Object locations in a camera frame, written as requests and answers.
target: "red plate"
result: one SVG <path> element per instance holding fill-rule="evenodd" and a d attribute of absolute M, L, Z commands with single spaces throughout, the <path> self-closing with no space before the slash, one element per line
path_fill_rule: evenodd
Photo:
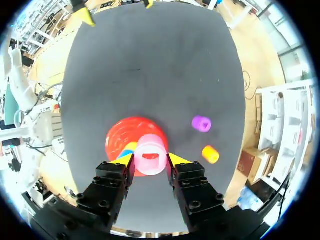
<path fill-rule="evenodd" d="M 138 140 L 146 134 L 158 135 L 168 152 L 168 140 L 162 129 L 148 118 L 140 116 L 132 116 L 125 118 L 117 122 L 110 129 L 106 135 L 105 152 L 112 162 L 117 159 L 123 149 L 132 142 L 138 142 Z M 149 159 L 154 159 L 158 155 L 149 156 Z M 138 170 L 135 170 L 135 177 L 145 176 Z"/>

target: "shelf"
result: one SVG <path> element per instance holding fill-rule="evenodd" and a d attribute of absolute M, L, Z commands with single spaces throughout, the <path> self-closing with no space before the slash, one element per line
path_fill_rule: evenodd
<path fill-rule="evenodd" d="M 296 173 L 299 173 L 303 167 L 303 159 L 305 157 L 309 139 L 312 135 L 312 98 L 310 86 L 314 85 L 314 80 L 305 80 L 295 84 L 285 84 L 282 86 L 274 86 L 259 89 L 262 94 L 262 123 L 261 135 L 258 149 L 262 150 L 268 147 L 278 148 L 279 154 L 270 178 L 262 178 L 275 190 L 279 189 L 287 174 L 291 170 L 291 179 Z M 283 125 L 281 130 L 281 140 L 274 145 L 266 135 L 268 129 L 268 120 L 273 119 L 275 111 L 270 111 L 270 105 L 274 103 L 273 96 L 283 93 L 283 106 L 281 101 L 278 103 L 278 109 L 283 113 Z"/>
<path fill-rule="evenodd" d="M 281 140 L 279 137 L 283 131 L 283 108 L 284 100 L 279 98 L 277 93 L 262 93 L 262 122 L 258 150 L 273 148 Z M 272 121 L 279 121 L 279 126 L 273 126 L 275 129 L 271 129 Z M 270 131 L 274 132 L 275 130 L 280 136 L 270 133 Z"/>

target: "orange cylinder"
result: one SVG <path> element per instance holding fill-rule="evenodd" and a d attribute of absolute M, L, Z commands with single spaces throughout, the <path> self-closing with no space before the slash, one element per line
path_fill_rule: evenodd
<path fill-rule="evenodd" d="M 212 146 L 206 146 L 202 150 L 202 156 L 210 163 L 210 164 L 215 164 L 220 157 L 220 154 L 218 153 L 217 150 L 215 150 Z"/>

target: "purple cylinder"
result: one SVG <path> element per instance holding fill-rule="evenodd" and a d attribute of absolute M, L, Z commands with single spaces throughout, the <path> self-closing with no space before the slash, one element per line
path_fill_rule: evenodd
<path fill-rule="evenodd" d="M 195 116 L 192 120 L 192 127 L 199 132 L 207 133 L 211 128 L 211 120 L 205 116 Z"/>

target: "yellow object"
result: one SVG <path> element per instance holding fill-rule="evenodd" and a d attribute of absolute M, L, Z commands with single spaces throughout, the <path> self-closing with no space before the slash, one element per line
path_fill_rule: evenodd
<path fill-rule="evenodd" d="M 91 13 L 86 7 L 79 9 L 73 15 L 92 27 L 96 26 L 94 20 L 92 19 Z"/>
<path fill-rule="evenodd" d="M 127 146 L 125 146 L 125 148 L 122 151 L 128 150 L 128 149 L 134 151 L 134 150 L 136 150 L 137 145 L 138 145 L 138 143 L 135 141 L 130 142 Z"/>
<path fill-rule="evenodd" d="M 177 155 L 174 155 L 174 154 L 172 154 L 172 153 L 170 153 L 170 152 L 169 152 L 169 157 L 170 157 L 170 159 L 171 159 L 173 168 L 175 168 L 175 166 L 178 165 L 178 164 L 192 164 L 191 161 L 185 160 L 185 159 L 183 159 L 182 157 L 179 157 L 179 156 L 177 156 Z"/>
<path fill-rule="evenodd" d="M 131 159 L 131 157 L 132 157 L 132 153 L 130 153 L 130 154 L 128 154 L 128 155 L 125 155 L 125 156 L 123 156 L 123 157 L 120 157 L 120 158 L 118 158 L 118 159 L 116 159 L 116 160 L 114 160 L 114 161 L 111 161 L 111 162 L 109 162 L 110 164 L 123 164 L 123 165 L 125 165 L 125 167 L 127 168 L 128 167 L 128 164 L 129 164 L 129 162 L 130 162 L 130 159 Z"/>
<path fill-rule="evenodd" d="M 148 6 L 146 6 L 146 9 L 151 8 L 154 5 L 154 0 L 147 0 L 149 2 Z"/>
<path fill-rule="evenodd" d="M 206 146 L 202 150 L 202 156 L 210 163 L 215 164 L 220 157 L 220 154 L 212 146 Z"/>

